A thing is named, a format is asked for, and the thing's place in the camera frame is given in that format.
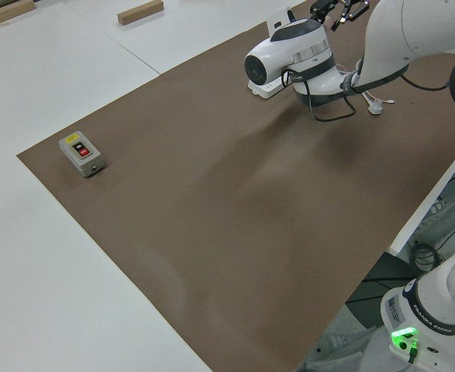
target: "white table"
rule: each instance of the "white table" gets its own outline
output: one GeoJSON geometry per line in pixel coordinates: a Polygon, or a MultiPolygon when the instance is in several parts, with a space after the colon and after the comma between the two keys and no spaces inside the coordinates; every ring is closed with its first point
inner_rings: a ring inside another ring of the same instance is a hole
{"type": "Polygon", "coordinates": [[[167,0],[161,14],[117,23],[116,13],[141,3],[42,0],[0,25],[2,372],[209,370],[16,158],[288,4],[167,0]]]}

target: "yellow label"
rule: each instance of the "yellow label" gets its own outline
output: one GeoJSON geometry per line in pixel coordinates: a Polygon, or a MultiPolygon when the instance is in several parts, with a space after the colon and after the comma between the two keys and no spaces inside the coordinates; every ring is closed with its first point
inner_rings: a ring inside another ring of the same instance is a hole
{"type": "Polygon", "coordinates": [[[77,138],[79,138],[79,135],[77,133],[71,134],[69,137],[65,139],[65,142],[71,143],[72,141],[75,141],[77,138]]]}

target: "green indicator light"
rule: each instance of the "green indicator light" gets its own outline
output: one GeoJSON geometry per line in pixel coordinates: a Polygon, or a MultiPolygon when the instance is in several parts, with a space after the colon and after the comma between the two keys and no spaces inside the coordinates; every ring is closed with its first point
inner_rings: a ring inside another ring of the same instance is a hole
{"type": "Polygon", "coordinates": [[[409,339],[410,337],[413,337],[417,333],[417,329],[413,327],[408,327],[404,329],[399,329],[398,331],[394,331],[391,333],[391,338],[392,338],[392,343],[399,348],[403,349],[400,347],[400,343],[404,341],[404,339],[409,339]]]}

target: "brown table surface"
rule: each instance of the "brown table surface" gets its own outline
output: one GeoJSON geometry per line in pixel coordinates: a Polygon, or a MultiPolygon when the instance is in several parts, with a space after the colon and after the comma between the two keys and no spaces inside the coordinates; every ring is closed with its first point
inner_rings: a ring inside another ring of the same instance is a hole
{"type": "MultiPolygon", "coordinates": [[[[329,33],[338,63],[362,55],[365,18],[329,33]]],[[[265,37],[240,34],[19,155],[215,372],[294,369],[455,159],[448,91],[395,81],[382,116],[353,97],[358,114],[329,124],[292,88],[253,96],[243,58],[265,37]],[[75,130],[108,162],[89,179],[58,149],[75,130]]],[[[454,61],[407,75],[439,84],[454,61]]]]}

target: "gray control box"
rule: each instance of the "gray control box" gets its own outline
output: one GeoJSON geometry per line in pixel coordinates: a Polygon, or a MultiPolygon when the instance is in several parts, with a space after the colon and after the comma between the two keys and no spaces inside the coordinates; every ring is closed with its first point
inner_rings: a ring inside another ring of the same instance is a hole
{"type": "Polygon", "coordinates": [[[102,154],[79,131],[58,141],[58,146],[84,177],[95,174],[105,166],[102,154]]]}

